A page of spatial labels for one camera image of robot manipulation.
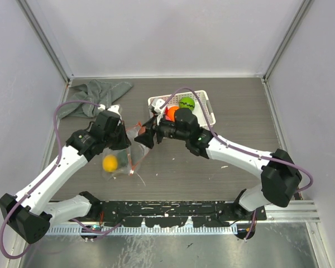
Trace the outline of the white plastic basket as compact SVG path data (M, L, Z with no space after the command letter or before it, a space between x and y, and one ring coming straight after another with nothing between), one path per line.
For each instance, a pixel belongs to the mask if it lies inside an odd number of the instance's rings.
M198 96L196 97L192 92L182 92L182 93L176 93L173 98L169 100L167 103L167 108L165 111L165 115L168 111L168 109L172 106L179 106L179 101L183 97L191 97L195 101L195 109L192 111L192 114L194 114L197 119L198 123L201 127L204 127L208 129L208 123L211 126L214 126L216 123L216 118L214 116L214 112L212 109L212 106L209 101L209 97L207 95L207 92L204 90L197 90L195 91L195 94Z

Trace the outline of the orange fruit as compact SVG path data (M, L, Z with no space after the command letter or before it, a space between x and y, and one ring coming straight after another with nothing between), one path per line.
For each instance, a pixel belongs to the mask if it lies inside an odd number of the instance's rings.
M179 109L178 106L172 106L167 110L166 119L169 121L175 121L175 112Z

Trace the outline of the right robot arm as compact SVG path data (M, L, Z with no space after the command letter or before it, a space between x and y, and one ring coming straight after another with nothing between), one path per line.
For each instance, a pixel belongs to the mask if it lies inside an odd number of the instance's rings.
M187 108L178 109L173 121L154 115L143 124L135 141L152 149L165 138L185 141L193 155L226 162L261 180L260 185L242 190L234 201L232 210L241 220L268 204L287 207L302 180L286 151L258 151L231 142L201 127L197 117Z

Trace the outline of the grey cloth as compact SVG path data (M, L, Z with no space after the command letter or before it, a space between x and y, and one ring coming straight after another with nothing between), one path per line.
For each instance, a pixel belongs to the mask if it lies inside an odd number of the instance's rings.
M68 98L67 102L88 101L109 108L113 102L125 95L133 88L133 83L121 82L102 82L91 80L85 84L72 87L74 94ZM98 115L98 107L89 103L75 102L64 105L58 111L58 118L67 116L94 118Z

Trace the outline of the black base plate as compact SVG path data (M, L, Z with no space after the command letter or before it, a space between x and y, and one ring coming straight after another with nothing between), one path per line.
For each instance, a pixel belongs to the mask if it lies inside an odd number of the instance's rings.
M103 222L113 227L161 228L182 227L189 220L194 228L228 227L237 221L250 221L252 213L237 215L234 204L227 201L108 201L94 216L79 217L80 222Z

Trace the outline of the clear zip top bag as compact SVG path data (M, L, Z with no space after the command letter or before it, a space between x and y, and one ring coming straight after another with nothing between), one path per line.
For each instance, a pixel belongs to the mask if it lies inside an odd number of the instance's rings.
M146 146L134 141L134 138L138 135L138 132L140 128L142 127L141 122L138 122L133 127L130 127L126 130L127 136L131 141L131 146L127 149L123 149L127 152L128 156L128 165L123 168L118 168L116 171L112 173L105 172L102 168L102 176L109 180L111 178L116 178L119 175L133 175L137 172L139 169L143 159L147 156L149 153L149 148ZM110 149L104 149L102 153L102 160L107 155L115 155L117 157L117 154L122 150L110 150Z

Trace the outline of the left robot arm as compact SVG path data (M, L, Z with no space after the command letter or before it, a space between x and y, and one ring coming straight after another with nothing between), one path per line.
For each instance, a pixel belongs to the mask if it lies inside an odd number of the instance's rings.
M72 175L104 149L122 150L130 144L120 106L101 111L89 130L78 130L70 136L61 154L34 181L15 195L0 198L7 224L28 244L34 244L54 225L80 217L88 221L99 219L102 203L89 192L58 203L50 200Z

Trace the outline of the yellow lemon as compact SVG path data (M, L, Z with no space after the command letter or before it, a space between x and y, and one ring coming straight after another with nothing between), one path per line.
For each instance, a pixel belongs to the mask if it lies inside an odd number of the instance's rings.
M118 169L118 159L115 155L107 155L102 160L102 168L105 172L112 173Z

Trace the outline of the green avocado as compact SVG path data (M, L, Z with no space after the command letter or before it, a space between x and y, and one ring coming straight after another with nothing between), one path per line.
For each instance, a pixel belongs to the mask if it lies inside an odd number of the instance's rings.
M128 156L125 150L122 150L117 154L117 159L119 168L123 168L128 165Z

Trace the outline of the green watermelon ball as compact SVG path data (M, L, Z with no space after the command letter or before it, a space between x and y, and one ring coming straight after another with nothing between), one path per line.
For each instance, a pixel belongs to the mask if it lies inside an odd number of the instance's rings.
M188 108L193 111L195 109L195 101L191 97L183 97L179 101L179 108Z

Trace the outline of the brown passion fruit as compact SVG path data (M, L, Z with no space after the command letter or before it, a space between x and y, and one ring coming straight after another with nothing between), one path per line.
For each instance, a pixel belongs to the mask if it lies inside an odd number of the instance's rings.
M138 132L138 135L140 136L140 135L144 134L145 131L146 131L146 127L145 126L141 127L139 132Z

